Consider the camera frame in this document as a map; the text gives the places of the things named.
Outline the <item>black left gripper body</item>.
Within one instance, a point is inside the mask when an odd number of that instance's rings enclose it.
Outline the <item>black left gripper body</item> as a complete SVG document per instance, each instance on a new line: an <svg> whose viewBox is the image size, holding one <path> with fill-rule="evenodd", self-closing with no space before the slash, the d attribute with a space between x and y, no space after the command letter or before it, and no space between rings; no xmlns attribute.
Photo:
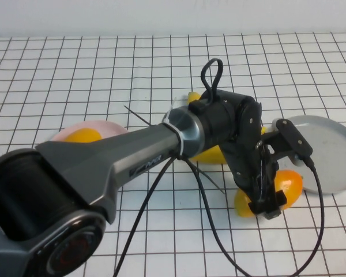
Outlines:
<svg viewBox="0 0 346 277"><path fill-rule="evenodd" d="M232 138L221 144L221 151L238 188L252 203L276 203L275 177L277 160L268 146L275 135Z"/></svg>

